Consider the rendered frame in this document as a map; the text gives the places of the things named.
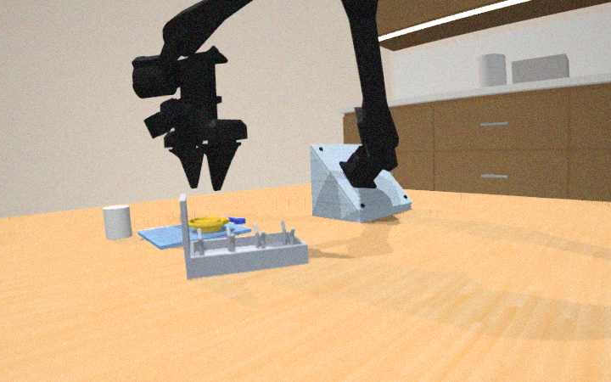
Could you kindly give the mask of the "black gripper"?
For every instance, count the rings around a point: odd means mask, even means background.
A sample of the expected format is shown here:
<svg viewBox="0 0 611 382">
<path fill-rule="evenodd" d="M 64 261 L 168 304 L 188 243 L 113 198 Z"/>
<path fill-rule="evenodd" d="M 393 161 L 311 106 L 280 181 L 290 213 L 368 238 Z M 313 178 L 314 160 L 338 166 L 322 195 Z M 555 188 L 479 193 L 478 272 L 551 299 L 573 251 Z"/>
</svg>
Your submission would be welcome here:
<svg viewBox="0 0 611 382">
<path fill-rule="evenodd" d="M 217 105 L 222 96 L 216 96 L 212 88 L 190 88 L 183 90 L 191 101 L 198 118 L 197 124 L 188 122 L 178 130 L 164 136 L 164 148 L 180 159 L 190 188 L 197 188 L 204 154 L 209 165 L 210 180 L 214 191 L 220 191 L 228 167 L 241 146 L 236 140 L 248 139 L 247 126 L 242 120 L 217 118 Z M 204 141 L 208 143 L 203 144 Z M 198 148 L 196 148 L 198 146 Z"/>
</svg>

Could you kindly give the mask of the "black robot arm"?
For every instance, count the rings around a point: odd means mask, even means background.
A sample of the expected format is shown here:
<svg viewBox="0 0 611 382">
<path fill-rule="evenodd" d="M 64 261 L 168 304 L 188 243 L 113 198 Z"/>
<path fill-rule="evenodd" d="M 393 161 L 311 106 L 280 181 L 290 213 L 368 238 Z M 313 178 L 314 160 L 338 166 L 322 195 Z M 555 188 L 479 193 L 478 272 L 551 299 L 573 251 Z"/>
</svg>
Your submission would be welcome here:
<svg viewBox="0 0 611 382">
<path fill-rule="evenodd" d="M 253 0 L 203 0 L 177 14 L 163 28 L 160 55 L 139 56 L 132 61 L 132 86 L 139 98 L 173 95 L 177 88 L 216 90 L 216 64 L 228 59 L 216 46 L 196 53 L 212 33 L 232 14 Z M 399 142 L 387 103 L 376 13 L 378 0 L 340 0 L 347 15 L 362 88 L 362 106 L 355 107 L 362 146 L 347 161 L 340 161 L 354 188 L 376 188 L 376 176 L 398 166 Z M 178 60 L 181 56 L 184 59 Z M 187 57 L 187 58 L 186 58 Z M 143 120 L 152 139 L 178 130 L 198 118 L 187 94 L 160 104 L 160 112 Z M 186 120 L 187 119 L 187 120 Z"/>
</svg>

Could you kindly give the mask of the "yellow plate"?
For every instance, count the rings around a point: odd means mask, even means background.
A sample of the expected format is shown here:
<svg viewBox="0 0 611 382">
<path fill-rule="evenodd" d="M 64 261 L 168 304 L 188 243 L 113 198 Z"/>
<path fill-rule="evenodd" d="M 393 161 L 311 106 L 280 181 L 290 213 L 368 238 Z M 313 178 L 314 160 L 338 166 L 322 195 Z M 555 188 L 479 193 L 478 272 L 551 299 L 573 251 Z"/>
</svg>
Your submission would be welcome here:
<svg viewBox="0 0 611 382">
<path fill-rule="evenodd" d="M 202 216 L 188 221 L 190 228 L 195 228 L 196 232 L 201 229 L 201 233 L 211 233 L 221 230 L 221 226 L 226 225 L 230 219 L 224 216 Z"/>
</svg>

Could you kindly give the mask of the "grey cylinder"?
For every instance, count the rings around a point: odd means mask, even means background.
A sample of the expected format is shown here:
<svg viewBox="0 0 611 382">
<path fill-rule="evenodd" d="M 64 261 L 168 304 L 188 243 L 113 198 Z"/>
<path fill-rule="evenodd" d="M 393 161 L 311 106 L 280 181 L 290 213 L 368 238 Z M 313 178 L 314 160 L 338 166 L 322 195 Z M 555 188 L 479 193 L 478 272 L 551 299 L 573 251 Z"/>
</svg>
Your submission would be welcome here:
<svg viewBox="0 0 611 382">
<path fill-rule="evenodd" d="M 126 239 L 132 236 L 132 219 L 129 205 L 103 208 L 104 231 L 108 240 Z"/>
</svg>

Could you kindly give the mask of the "grey dish rack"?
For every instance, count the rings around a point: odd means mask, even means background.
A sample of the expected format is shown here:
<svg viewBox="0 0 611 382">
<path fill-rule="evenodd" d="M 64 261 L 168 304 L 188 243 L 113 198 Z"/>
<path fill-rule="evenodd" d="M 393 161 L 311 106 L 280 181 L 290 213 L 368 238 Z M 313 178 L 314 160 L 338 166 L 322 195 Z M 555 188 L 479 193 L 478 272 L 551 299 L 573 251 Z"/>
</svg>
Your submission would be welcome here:
<svg viewBox="0 0 611 382">
<path fill-rule="evenodd" d="M 227 238 L 190 241 L 187 194 L 181 194 L 179 211 L 187 279 L 253 272 L 264 269 L 291 267 L 309 263 L 308 244 L 294 236 L 295 228 L 286 232 L 281 221 L 281 233 L 261 231 L 255 223 L 255 234 L 234 237 L 227 226 Z"/>
</svg>

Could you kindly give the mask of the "light blue flat mat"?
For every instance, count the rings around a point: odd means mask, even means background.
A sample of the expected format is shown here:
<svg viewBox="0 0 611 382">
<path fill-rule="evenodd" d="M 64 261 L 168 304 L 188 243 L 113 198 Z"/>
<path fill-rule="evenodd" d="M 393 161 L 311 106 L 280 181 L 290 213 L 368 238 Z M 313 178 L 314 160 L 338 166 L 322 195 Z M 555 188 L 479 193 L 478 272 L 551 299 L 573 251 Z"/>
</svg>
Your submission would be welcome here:
<svg viewBox="0 0 611 382">
<path fill-rule="evenodd" d="M 228 222 L 226 225 L 221 226 L 221 230 L 202 233 L 203 239 L 223 239 L 227 237 L 226 227 L 230 227 L 230 233 L 239 235 L 242 233 L 252 232 L 251 228 L 242 227 L 238 224 Z M 195 228 L 189 228 L 190 241 L 198 240 L 198 232 Z M 137 231 L 137 234 L 146 239 L 150 244 L 153 244 L 160 250 L 171 249 L 178 246 L 182 246 L 182 225 L 172 225 L 162 228 L 150 228 L 141 231 Z"/>
</svg>

